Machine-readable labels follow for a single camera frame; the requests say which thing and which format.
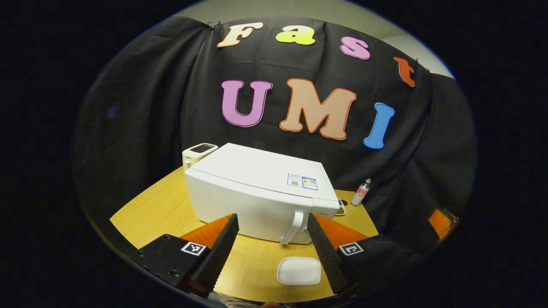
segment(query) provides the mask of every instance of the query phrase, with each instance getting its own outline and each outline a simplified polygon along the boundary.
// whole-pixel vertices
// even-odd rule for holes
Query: microwave handle
[[[293,225],[291,226],[291,229],[289,229],[289,232],[287,232],[286,236],[282,237],[282,239],[280,240],[280,244],[289,244],[289,241],[293,239],[295,234],[297,234],[297,231],[299,231],[299,229],[301,228],[303,218],[304,215],[301,212],[295,212]]]

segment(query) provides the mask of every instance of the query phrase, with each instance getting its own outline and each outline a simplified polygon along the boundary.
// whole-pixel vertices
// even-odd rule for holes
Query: yellow tabletop
[[[350,201],[354,192],[335,190],[340,199]],[[369,237],[378,235],[375,225],[363,208],[349,203],[346,215],[334,221]],[[139,194],[110,221],[136,248],[141,248],[163,234],[181,236],[200,226],[192,209],[182,167],[168,174]],[[319,261],[312,243],[282,245],[238,234],[214,290],[218,293],[252,301],[296,303],[333,295],[322,269],[319,284],[286,286],[276,279],[278,264],[289,256],[304,256]]]

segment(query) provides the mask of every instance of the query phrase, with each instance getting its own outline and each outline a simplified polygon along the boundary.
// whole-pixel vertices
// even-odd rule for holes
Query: white microwave
[[[321,163],[231,143],[185,178],[199,220],[237,213],[240,234],[282,244],[310,243],[309,213],[331,219],[340,208]]]

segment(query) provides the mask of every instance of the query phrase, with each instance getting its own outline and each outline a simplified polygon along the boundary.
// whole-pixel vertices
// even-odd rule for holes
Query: colorful foam letter
[[[248,37],[251,32],[253,31],[252,28],[260,29],[262,28],[263,24],[262,22],[253,22],[251,24],[243,24],[243,25],[233,25],[229,27],[229,32],[226,35],[225,39],[222,40],[219,44],[217,44],[217,47],[227,47],[227,46],[234,46],[239,44],[238,36],[242,36],[242,38]]]
[[[409,72],[415,73],[415,70],[409,66],[409,63],[406,59],[394,57],[394,60],[398,62],[399,66],[399,76],[402,78],[403,82],[408,84],[411,87],[415,86],[415,81],[411,79],[411,76],[409,75]]]
[[[384,146],[383,138],[388,128],[390,118],[394,116],[395,111],[392,107],[389,107],[381,102],[375,104],[375,110],[377,116],[375,117],[375,123],[373,123],[373,129],[369,137],[363,140],[363,145],[371,149],[382,149]]]
[[[362,60],[371,58],[371,54],[366,49],[369,48],[369,46],[367,46],[364,41],[350,36],[344,36],[341,37],[341,43],[341,50],[343,53]]]
[[[302,124],[299,119],[303,112],[309,133],[315,132],[327,117],[327,122],[319,130],[319,133],[331,139],[343,140],[346,138],[344,129],[350,104],[356,100],[354,92],[337,88],[324,102],[320,102],[318,92],[311,81],[291,78],[287,80],[287,85],[291,88],[291,101],[286,119],[279,124],[281,129],[300,132]]]
[[[250,127],[261,121],[265,108],[266,92],[272,89],[272,83],[268,81],[251,82],[253,89],[253,104],[251,112],[243,115],[236,110],[238,104],[238,92],[243,88],[243,82],[239,80],[226,80],[221,84],[224,89],[222,96],[222,116],[236,126]]]
[[[276,35],[276,40],[283,43],[297,43],[301,45],[314,44],[316,41],[312,37],[314,36],[314,29],[307,26],[286,26],[282,28],[284,32]]]

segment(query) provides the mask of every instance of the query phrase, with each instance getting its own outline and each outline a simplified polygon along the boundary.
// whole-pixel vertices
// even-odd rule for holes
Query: white bottle
[[[365,197],[369,191],[369,184],[371,184],[371,179],[367,179],[365,183],[358,187],[358,190],[354,194],[354,198],[350,201],[353,206],[358,206],[360,202],[362,202],[363,197]]]

